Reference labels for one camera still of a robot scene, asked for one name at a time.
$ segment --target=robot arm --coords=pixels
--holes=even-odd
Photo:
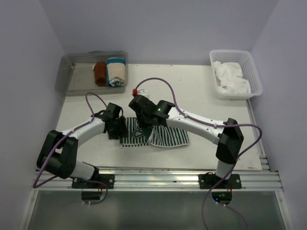
[[[102,114],[96,113],[93,119],[90,118],[73,129],[62,132],[50,131],[38,156],[37,167],[41,168],[43,166],[51,150],[60,139],[74,131],[57,147],[62,150],[61,153],[55,151],[52,154],[45,170],[62,179],[74,177],[99,181],[99,170],[96,167],[77,161],[77,149],[83,143],[101,133],[107,132],[109,139],[118,139],[126,135],[124,117],[119,117],[121,110],[122,108],[118,105],[109,103],[106,110],[102,111]]]
[[[136,113],[140,127],[166,126],[181,128],[191,133],[197,134],[217,145],[216,157],[218,164],[215,175],[223,178],[236,163],[238,154],[244,137],[239,127],[217,127],[217,125],[234,125],[236,120],[231,118],[227,122],[212,120],[198,115],[194,115],[182,110],[186,115],[192,116],[200,121],[216,124],[207,126],[189,119],[182,115],[173,103],[159,101],[155,105],[147,97],[136,95],[129,103],[129,107]]]

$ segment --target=white towel in basket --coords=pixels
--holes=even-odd
[[[213,63],[216,77],[220,80],[218,86],[221,92],[230,93],[250,93],[249,81],[242,78],[242,68],[239,63],[226,62],[221,64],[219,61]]]

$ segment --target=white table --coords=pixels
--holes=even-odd
[[[211,66],[187,65],[129,65],[129,83],[123,94],[102,95],[106,103],[112,102],[124,109],[125,116],[135,116],[128,107],[132,89],[143,79],[160,77],[174,88],[179,106],[189,112],[207,118],[226,121],[229,117],[239,123],[250,123],[246,101],[219,100],[215,98]],[[139,89],[147,89],[150,99],[172,102],[169,88],[161,81],[148,81]],[[89,97],[94,111],[104,109],[94,96]],[[72,128],[90,116],[84,96],[66,97],[57,130]],[[254,140],[250,127],[241,128],[244,135],[242,146],[246,148]],[[143,147],[120,149],[119,140],[108,140],[106,134],[98,135],[78,149],[77,159],[96,166],[170,168],[170,169],[215,169],[216,145],[189,133],[190,145],[164,149]],[[262,170],[257,147],[246,152],[238,161],[236,170]]]

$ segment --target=white plastic basket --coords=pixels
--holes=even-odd
[[[217,98],[219,99],[237,99],[247,100],[253,96],[262,94],[262,85],[258,72],[251,54],[243,50],[212,50],[210,52],[210,61],[213,72],[214,84]],[[242,68],[243,78],[250,83],[251,93],[224,93],[219,91],[220,80],[215,76],[213,62],[237,62]]]

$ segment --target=green cloth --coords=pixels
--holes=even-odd
[[[128,135],[120,138],[120,147],[143,147],[157,146],[162,148],[172,148],[188,145],[189,137],[185,130],[164,126],[152,126],[140,129],[135,117],[125,118]]]

